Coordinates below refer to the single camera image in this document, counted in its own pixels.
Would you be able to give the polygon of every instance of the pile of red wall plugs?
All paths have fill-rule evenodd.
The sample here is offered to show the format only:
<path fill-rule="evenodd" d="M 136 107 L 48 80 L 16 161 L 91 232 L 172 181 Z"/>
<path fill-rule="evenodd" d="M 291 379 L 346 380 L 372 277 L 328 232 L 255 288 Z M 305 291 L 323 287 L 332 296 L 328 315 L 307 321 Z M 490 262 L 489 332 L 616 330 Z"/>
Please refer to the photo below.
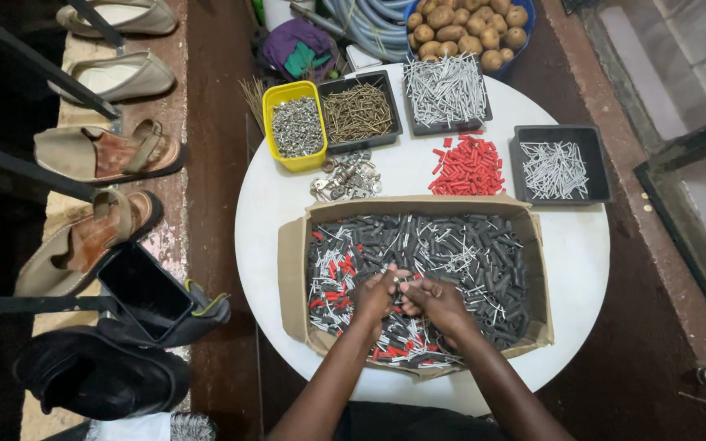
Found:
<path fill-rule="evenodd" d="M 429 184 L 429 189 L 435 195 L 455 196 L 492 196 L 497 192 L 505 192 L 500 177 L 500 167 L 503 160 L 497 157 L 497 149 L 491 142 L 471 136 L 482 135 L 483 131 L 462 132 L 461 141 L 447 151 L 432 150 L 440 155 L 439 164 L 432 174 L 440 172 L 440 176 Z M 443 146 L 451 147 L 453 138 L 446 138 Z"/>

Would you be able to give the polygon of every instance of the yellow plastic container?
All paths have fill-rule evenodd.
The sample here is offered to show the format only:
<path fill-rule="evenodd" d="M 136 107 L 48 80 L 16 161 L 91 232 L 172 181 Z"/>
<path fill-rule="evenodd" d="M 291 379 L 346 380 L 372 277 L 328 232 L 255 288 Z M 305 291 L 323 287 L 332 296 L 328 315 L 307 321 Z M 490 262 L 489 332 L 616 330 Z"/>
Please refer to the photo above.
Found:
<path fill-rule="evenodd" d="M 299 156 L 298 158 L 283 158 L 279 154 L 277 143 L 274 142 L 274 128 L 271 126 L 271 119 L 274 117 L 274 106 L 286 103 L 290 100 L 295 100 L 302 96 L 315 98 L 315 104 L 318 106 L 318 115 L 320 116 L 320 129 L 323 132 L 323 148 L 319 152 L 308 156 Z M 320 96 L 318 88 L 315 84 L 309 81 L 291 82 L 283 85 L 276 85 L 268 90 L 263 95 L 263 122 L 266 126 L 266 141 L 268 142 L 268 150 L 271 157 L 280 161 L 288 170 L 296 173 L 305 170 L 317 169 L 323 164 L 326 159 L 326 148 L 328 147 L 328 139 L 326 138 L 326 125 L 323 123 L 323 113 L 320 110 Z"/>

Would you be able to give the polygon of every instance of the white round table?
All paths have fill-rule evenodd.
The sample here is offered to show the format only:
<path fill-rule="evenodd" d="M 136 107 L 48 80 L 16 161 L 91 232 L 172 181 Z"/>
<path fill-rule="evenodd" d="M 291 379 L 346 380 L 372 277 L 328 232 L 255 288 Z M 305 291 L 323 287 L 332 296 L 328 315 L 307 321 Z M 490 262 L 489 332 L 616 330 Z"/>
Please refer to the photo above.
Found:
<path fill-rule="evenodd" d="M 416 137 L 410 133 L 402 66 L 378 66 L 364 71 L 383 69 L 388 71 L 391 80 L 404 133 L 396 144 L 373 150 L 372 162 L 382 174 L 380 195 L 431 194 L 427 186 L 435 179 L 431 172 L 438 163 L 432 149 L 442 149 L 446 135 Z M 557 123 L 533 101 L 502 82 L 487 78 L 486 88 L 494 118 L 485 124 L 482 137 L 495 143 L 503 158 L 507 194 L 514 196 L 507 148 L 509 139 L 514 136 L 514 126 Z M 277 286 L 277 231 L 286 222 L 303 216 L 304 207 L 315 202 L 309 194 L 309 185 L 320 175 L 323 172 L 319 169 L 290 173 L 269 155 L 264 141 L 247 170 L 236 209 L 236 261 L 252 314 L 280 356 L 307 379 L 318 369 L 322 357 L 288 336 L 282 328 Z M 541 216 L 554 345 L 538 348 L 509 362 L 530 390 L 535 391 L 565 367 L 590 334 L 606 290 L 610 244 L 603 204 L 533 207 L 532 210 Z M 413 374 L 365 367 L 351 399 L 435 406 L 474 416 L 489 413 L 469 371 L 422 381 Z"/>

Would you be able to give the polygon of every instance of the green object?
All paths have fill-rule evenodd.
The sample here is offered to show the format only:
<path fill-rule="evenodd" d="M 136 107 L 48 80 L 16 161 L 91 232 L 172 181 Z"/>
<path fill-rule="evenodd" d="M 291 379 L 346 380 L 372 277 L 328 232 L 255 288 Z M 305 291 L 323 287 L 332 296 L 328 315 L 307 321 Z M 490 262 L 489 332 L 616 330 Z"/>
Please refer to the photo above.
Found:
<path fill-rule="evenodd" d="M 309 46 L 303 42 L 299 42 L 296 45 L 296 50 L 288 55 L 288 60 L 285 62 L 285 70 L 294 78 L 301 78 L 301 75 L 307 73 L 310 67 L 315 69 L 331 58 L 328 54 L 318 57 L 315 57 L 315 55 L 317 54 L 314 50 L 309 49 Z"/>
<path fill-rule="evenodd" d="M 266 26 L 266 16 L 263 13 L 263 0 L 252 0 L 252 7 L 255 9 L 255 16 L 260 26 Z"/>

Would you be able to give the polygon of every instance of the black shoe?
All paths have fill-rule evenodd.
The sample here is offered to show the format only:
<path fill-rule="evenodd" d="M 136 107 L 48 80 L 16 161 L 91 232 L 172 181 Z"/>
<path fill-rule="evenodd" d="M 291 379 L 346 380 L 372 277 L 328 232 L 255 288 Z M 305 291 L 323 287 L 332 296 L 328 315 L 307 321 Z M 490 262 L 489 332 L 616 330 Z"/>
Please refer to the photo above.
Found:
<path fill-rule="evenodd" d="M 49 414 L 64 407 L 99 421 L 171 410 L 190 388 L 190 366 L 156 348 L 116 345 L 94 326 L 32 337 L 13 375 Z"/>

